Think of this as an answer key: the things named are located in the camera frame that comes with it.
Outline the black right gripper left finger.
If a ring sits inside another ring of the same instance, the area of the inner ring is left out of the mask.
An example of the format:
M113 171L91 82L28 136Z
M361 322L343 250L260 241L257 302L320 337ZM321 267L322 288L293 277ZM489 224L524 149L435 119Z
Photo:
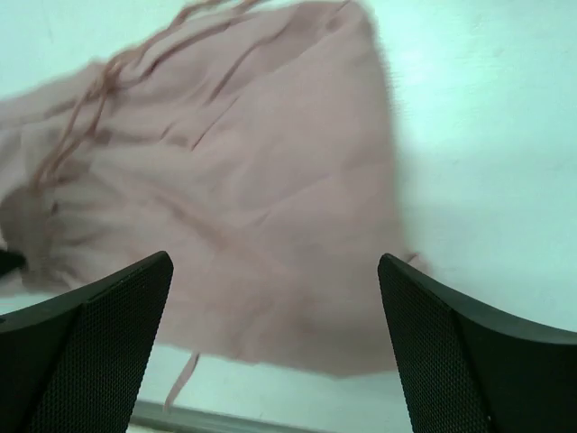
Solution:
M172 275L158 252L3 315L2 432L126 431Z

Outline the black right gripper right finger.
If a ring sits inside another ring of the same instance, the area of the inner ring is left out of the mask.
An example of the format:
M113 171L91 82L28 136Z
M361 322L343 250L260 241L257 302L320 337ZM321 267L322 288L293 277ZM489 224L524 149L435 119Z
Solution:
M493 308L391 254L378 275L413 431L575 433L575 333Z

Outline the pink drawstring trousers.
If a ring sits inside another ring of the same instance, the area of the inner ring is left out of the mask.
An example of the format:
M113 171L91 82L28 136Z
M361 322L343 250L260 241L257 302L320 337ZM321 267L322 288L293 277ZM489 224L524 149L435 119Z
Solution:
M184 7L164 30L1 103L1 238L29 290L159 250L158 339L348 377L395 367L377 264L410 264L389 92L355 1Z

